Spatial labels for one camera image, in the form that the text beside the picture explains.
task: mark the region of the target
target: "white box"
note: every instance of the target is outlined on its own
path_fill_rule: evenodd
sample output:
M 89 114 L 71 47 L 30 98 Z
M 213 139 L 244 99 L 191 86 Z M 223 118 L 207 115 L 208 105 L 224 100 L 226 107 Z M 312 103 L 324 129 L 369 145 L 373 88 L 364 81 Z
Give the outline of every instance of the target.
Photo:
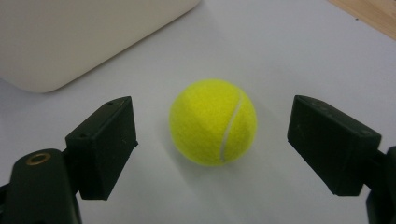
M 0 78 L 53 91 L 195 7 L 200 0 L 3 0 Z

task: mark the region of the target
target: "tennis ball seam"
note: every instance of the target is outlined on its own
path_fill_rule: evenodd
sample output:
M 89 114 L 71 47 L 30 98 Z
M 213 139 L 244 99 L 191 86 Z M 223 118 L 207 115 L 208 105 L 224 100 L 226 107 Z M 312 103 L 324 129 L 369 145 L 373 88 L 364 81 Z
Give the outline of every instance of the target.
M 231 115 L 231 118 L 230 118 L 230 120 L 229 120 L 229 122 L 227 124 L 227 128 L 225 129 L 224 135 L 222 137 L 222 141 L 221 141 L 221 145 L 220 145 L 220 149 L 219 149 L 221 162 L 226 162 L 226 160 L 224 158 L 225 146 L 227 144 L 228 137 L 230 136 L 230 130 L 231 130 L 232 126 L 233 126 L 233 121 L 235 120 L 236 115 L 238 114 L 238 112 L 239 112 L 239 110 L 241 108 L 242 101 L 243 101 L 242 92 L 239 91 L 238 104 L 236 104 L 236 107 L 233 110 L 233 114 Z

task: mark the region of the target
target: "wooden surface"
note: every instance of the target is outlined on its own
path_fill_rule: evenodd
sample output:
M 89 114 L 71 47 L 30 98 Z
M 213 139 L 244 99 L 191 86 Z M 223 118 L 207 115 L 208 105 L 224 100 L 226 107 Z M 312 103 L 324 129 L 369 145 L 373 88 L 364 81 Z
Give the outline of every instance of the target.
M 329 0 L 359 20 L 396 40 L 395 0 Z

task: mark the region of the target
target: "tennis ball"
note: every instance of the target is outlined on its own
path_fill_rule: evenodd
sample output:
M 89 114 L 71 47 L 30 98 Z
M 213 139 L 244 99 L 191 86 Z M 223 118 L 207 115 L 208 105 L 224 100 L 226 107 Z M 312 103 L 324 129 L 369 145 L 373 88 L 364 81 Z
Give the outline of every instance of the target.
M 235 85 L 220 79 L 192 83 L 173 102 L 172 140 L 181 154 L 201 165 L 222 165 L 242 156 L 253 142 L 253 103 Z

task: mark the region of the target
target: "white table surface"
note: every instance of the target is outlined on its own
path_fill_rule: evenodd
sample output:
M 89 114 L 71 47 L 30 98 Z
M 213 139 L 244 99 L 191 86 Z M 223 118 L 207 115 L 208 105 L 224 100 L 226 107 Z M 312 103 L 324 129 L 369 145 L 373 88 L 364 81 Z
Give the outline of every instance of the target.
M 174 148 L 175 97 L 217 77 L 253 101 L 256 140 L 240 160 L 202 167 Z M 13 163 L 65 136 L 103 103 L 131 95 L 139 146 L 107 202 L 84 223 L 368 223 L 360 197 L 333 196 L 287 142 L 293 96 L 323 100 L 396 145 L 396 41 L 327 1 L 203 0 L 65 87 L 21 91 L 0 80 L 0 185 Z

